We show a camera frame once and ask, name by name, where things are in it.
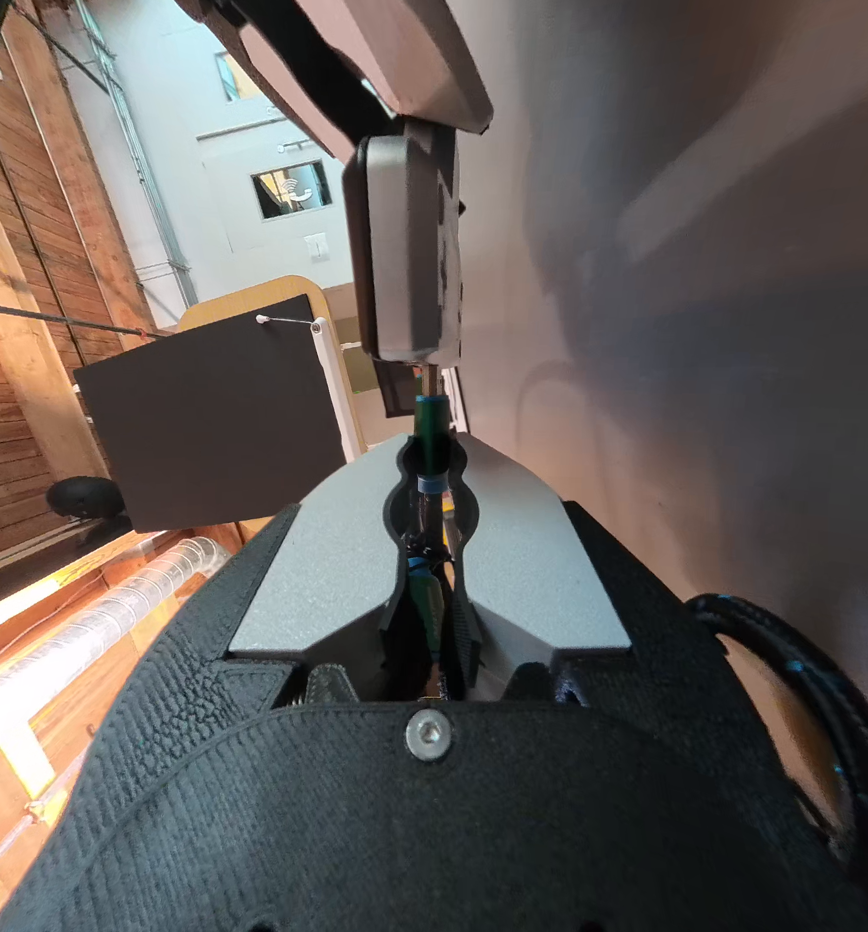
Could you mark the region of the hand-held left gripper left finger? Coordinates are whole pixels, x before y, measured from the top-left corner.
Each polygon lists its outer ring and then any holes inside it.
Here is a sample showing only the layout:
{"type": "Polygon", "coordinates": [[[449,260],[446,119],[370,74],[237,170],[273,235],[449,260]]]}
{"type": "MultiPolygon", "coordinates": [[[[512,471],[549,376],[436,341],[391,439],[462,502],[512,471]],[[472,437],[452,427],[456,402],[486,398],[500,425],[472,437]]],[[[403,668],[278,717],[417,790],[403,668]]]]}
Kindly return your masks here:
{"type": "Polygon", "coordinates": [[[229,646],[309,666],[382,666],[379,630],[399,548],[384,506],[402,475],[397,434],[332,473],[300,505],[229,646]]]}

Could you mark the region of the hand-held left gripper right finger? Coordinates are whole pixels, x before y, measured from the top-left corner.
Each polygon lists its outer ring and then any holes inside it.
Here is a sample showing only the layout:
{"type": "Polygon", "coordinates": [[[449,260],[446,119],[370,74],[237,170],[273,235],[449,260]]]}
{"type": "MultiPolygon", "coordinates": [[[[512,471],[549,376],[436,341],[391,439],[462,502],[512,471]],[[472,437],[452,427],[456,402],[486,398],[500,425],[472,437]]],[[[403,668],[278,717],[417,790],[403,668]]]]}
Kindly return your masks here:
{"type": "Polygon", "coordinates": [[[484,441],[457,439],[478,510],[462,568],[481,666],[627,652],[629,635],[557,493],[484,441]]]}

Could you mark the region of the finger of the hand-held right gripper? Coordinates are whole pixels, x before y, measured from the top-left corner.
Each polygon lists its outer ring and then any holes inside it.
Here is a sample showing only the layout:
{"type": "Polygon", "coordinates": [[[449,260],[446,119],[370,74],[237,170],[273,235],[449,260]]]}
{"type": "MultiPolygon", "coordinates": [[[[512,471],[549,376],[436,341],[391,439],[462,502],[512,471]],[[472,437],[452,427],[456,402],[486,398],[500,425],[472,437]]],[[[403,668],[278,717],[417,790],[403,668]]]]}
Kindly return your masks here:
{"type": "Polygon", "coordinates": [[[359,31],[240,31],[265,92],[346,164],[367,135],[367,44],[359,31]]]}
{"type": "Polygon", "coordinates": [[[302,1],[320,37],[402,117],[470,134],[494,108],[443,1],[302,1]]]}

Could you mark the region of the black HDMI switch with cable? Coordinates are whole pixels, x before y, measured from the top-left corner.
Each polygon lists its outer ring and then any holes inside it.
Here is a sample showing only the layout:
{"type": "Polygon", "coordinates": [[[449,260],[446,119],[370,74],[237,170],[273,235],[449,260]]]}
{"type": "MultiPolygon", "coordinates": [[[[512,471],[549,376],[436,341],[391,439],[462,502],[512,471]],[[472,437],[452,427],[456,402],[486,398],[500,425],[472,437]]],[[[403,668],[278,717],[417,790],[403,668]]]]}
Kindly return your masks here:
{"type": "Polygon", "coordinates": [[[463,288],[455,129],[407,118],[399,134],[364,138],[343,190],[362,348],[386,363],[457,366],[463,288]]]}

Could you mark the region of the black board on white stand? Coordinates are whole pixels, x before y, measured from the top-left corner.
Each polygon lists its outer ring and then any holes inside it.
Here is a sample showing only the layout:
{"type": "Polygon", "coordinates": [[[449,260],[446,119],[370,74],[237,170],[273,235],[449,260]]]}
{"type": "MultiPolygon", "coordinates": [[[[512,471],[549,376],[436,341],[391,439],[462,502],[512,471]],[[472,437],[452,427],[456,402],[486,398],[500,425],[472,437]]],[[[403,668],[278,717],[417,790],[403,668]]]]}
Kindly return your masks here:
{"type": "Polygon", "coordinates": [[[273,516],[365,453],[340,344],[322,289],[287,275],[76,370],[134,530],[273,516]]]}

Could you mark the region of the silver air duct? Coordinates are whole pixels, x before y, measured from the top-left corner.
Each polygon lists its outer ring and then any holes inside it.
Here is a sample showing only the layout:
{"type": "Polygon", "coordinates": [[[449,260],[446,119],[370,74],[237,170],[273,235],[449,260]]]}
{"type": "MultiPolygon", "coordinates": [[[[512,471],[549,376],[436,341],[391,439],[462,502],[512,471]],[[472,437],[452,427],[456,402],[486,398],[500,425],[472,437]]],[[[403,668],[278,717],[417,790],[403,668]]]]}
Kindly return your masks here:
{"type": "Polygon", "coordinates": [[[213,576],[229,558],[218,542],[190,538],[114,586],[0,673],[0,719],[35,716],[192,577],[213,576]]]}

